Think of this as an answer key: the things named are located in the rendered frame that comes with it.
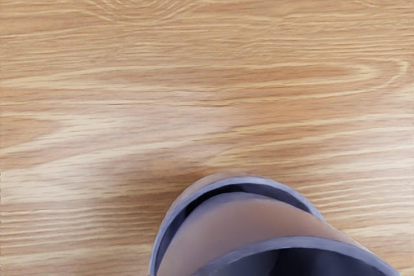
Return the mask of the tan cup with blue rim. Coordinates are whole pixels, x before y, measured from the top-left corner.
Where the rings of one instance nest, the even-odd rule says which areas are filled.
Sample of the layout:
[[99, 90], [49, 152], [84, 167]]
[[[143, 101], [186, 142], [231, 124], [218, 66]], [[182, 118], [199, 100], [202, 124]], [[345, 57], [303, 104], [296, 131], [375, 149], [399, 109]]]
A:
[[215, 173], [188, 186], [172, 203], [158, 229], [149, 259], [149, 276], [158, 276], [164, 254], [178, 229], [203, 202], [225, 193], [250, 193], [287, 203], [324, 221], [302, 194], [275, 180], [248, 173]]
[[228, 193], [197, 207], [157, 276], [400, 276], [315, 216], [259, 195]]

